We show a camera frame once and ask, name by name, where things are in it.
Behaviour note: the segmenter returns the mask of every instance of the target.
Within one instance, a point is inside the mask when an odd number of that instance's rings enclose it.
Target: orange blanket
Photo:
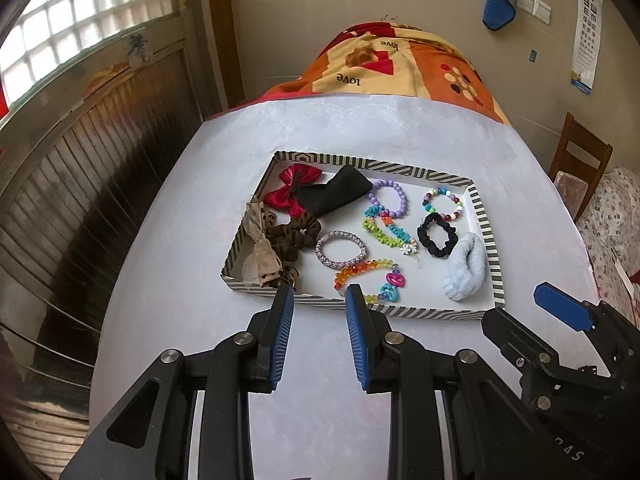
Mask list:
[[[509,124],[466,57],[441,37],[407,25],[374,22],[339,34],[296,81],[258,101],[351,92],[422,97]]]

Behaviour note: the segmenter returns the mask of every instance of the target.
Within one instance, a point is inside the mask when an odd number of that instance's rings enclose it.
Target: screw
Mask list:
[[[543,412],[546,412],[546,410],[548,410],[549,408],[551,408],[551,399],[549,399],[547,396],[540,396],[540,397],[538,397],[538,407],[539,407]]]
[[[253,340],[254,335],[250,332],[238,332],[234,336],[234,343],[236,343],[237,345],[248,345]]]
[[[473,363],[478,361],[478,354],[476,354],[473,350],[461,350],[459,357],[463,363],[466,363],[468,365],[472,365]]]
[[[390,345],[399,345],[404,341],[404,334],[400,332],[387,332],[385,334],[385,341]]]
[[[178,357],[180,357],[180,352],[173,348],[165,350],[160,354],[160,360],[163,363],[173,363]]]

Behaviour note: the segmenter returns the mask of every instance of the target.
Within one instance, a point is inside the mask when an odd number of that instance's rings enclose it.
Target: red bow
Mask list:
[[[313,184],[322,175],[322,170],[306,164],[292,164],[279,177],[284,186],[264,196],[264,203],[274,209],[289,209],[289,215],[300,216],[305,209],[295,197],[298,186]]]

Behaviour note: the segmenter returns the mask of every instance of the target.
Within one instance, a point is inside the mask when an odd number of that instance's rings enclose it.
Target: glass block window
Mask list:
[[[7,104],[84,49],[174,10],[172,0],[31,0],[0,46]]]

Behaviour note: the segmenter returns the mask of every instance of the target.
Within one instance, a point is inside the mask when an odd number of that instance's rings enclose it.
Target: tray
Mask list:
[[[482,205],[480,194],[473,181],[469,178],[440,171],[427,170],[417,166],[395,164],[372,158],[354,156],[331,155],[326,153],[276,152],[271,158],[254,195],[253,202],[261,202],[265,193],[277,189],[282,185],[278,174],[293,162],[302,162],[320,168],[324,173],[318,182],[329,180],[345,164],[351,164],[370,180],[379,178],[394,180],[404,189],[409,199],[408,215],[398,221],[398,225],[409,234],[416,237],[416,229],[426,215],[422,207],[422,197],[426,189],[446,186],[452,190],[463,202],[465,207],[462,218],[452,225],[460,234],[467,231],[475,232],[486,248],[487,274],[481,290],[463,301],[455,302],[444,295],[442,280],[446,273],[446,261],[431,256],[420,246],[419,258],[404,256],[400,249],[389,248],[376,241],[362,226],[364,210],[370,205],[366,197],[362,197],[329,215],[320,219],[322,233],[332,230],[343,230],[358,235],[369,248],[367,260],[374,258],[390,258],[400,265],[406,277],[406,286],[400,289],[401,304],[370,304],[372,310],[383,312],[387,316],[410,317],[412,319],[481,319],[485,311],[493,307],[505,306],[504,286],[498,249],[495,245],[494,234],[489,219]],[[378,192],[382,203],[389,208],[398,204],[398,197],[393,190],[383,188]],[[453,204],[445,197],[437,197],[434,206],[442,212],[450,212]],[[278,212],[278,223],[289,221],[286,213]],[[438,246],[442,246],[446,234],[433,229],[432,238]],[[261,287],[257,283],[243,281],[242,264],[251,253],[253,241],[246,234],[242,225],[238,227],[231,248],[225,260],[221,275],[225,283],[233,290],[257,294],[266,298],[273,298],[276,289]],[[332,260],[347,260],[357,254],[357,247],[346,240],[335,240],[325,245],[325,254]],[[333,289],[335,270],[323,266],[313,250],[301,251],[299,260],[294,266],[300,272],[300,284],[295,300],[299,304],[307,304],[324,308],[343,308],[344,300]],[[364,294],[376,294],[380,285],[384,283],[382,271],[366,272],[350,283],[361,283]]]

